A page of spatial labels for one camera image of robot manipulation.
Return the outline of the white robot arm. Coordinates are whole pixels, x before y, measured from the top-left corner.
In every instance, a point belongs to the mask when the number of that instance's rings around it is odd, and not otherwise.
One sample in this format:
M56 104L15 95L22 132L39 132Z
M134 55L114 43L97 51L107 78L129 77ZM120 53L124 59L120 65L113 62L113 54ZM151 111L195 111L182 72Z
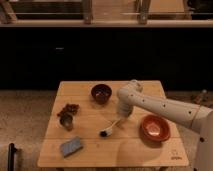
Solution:
M199 141L193 171L213 171L213 108L143 94L137 80L119 88L117 98L120 115L129 117L139 107L196 132Z

